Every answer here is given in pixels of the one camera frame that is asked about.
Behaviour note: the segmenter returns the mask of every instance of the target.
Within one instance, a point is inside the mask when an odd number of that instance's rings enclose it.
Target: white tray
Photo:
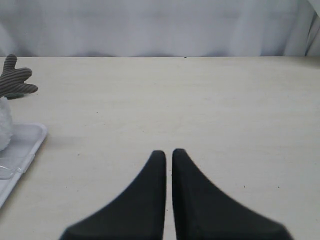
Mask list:
[[[8,147],[0,152],[0,208],[33,161],[47,136],[39,123],[15,123]]]

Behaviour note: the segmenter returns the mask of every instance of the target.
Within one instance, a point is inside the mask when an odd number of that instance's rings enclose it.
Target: striped plush toy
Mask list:
[[[8,146],[13,134],[13,120],[6,96],[32,94],[38,91],[36,85],[25,83],[32,75],[31,69],[16,69],[17,60],[14,54],[8,55],[0,76],[0,151]]]

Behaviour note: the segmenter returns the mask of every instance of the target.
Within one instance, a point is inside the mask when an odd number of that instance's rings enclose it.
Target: table surface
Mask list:
[[[320,236],[320,58],[19,58],[39,91],[10,101],[48,137],[0,210],[6,240],[57,240],[113,200],[153,150],[185,148],[237,201]]]

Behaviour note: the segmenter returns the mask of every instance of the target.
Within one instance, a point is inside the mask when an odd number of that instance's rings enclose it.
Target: fabric backdrop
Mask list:
[[[320,56],[320,0],[1,0],[0,56]]]

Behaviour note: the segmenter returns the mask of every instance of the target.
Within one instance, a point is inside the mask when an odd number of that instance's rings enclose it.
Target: plush antler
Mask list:
[[[31,69],[27,67],[16,69],[17,60],[14,54],[10,54],[4,61],[0,76],[0,98],[7,94],[33,94],[38,91],[36,85],[25,83],[32,75]]]

